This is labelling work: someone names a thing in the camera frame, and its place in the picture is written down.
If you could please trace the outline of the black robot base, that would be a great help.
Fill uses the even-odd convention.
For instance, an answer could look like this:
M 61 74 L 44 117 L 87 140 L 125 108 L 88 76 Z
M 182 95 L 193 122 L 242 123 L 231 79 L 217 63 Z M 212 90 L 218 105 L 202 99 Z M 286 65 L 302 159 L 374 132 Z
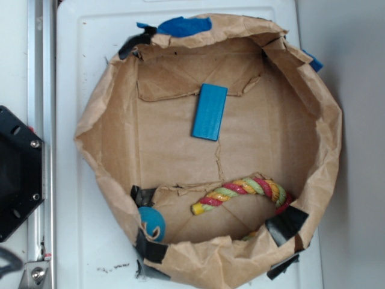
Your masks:
M 1 106 L 1 242 L 43 202 L 44 142 Z

